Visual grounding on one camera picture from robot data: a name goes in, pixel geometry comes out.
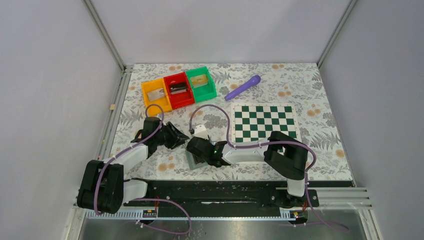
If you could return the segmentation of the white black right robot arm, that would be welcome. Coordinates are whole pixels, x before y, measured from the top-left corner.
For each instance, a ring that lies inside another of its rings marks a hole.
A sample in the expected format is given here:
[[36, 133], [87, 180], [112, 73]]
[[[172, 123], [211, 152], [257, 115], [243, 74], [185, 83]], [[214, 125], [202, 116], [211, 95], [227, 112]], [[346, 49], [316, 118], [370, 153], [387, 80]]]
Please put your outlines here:
[[281, 131], [272, 131], [268, 138], [256, 141], [232, 143], [193, 136], [186, 146], [188, 155], [210, 166], [265, 163], [287, 181], [287, 201], [293, 206], [306, 199], [306, 163], [311, 149]]

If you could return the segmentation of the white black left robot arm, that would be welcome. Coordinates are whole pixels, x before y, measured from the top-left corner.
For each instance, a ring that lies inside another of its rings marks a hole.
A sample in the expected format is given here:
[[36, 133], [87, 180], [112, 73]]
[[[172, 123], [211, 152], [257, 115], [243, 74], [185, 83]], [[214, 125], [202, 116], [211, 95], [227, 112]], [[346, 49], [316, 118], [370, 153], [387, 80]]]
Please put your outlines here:
[[84, 171], [76, 204], [97, 214], [115, 214], [121, 205], [137, 199], [148, 206], [155, 200], [155, 192], [146, 181], [131, 180], [126, 173], [138, 163], [147, 160], [159, 146], [173, 150], [189, 137], [171, 122], [163, 123], [158, 117], [147, 117], [129, 147], [104, 160], [90, 160]]

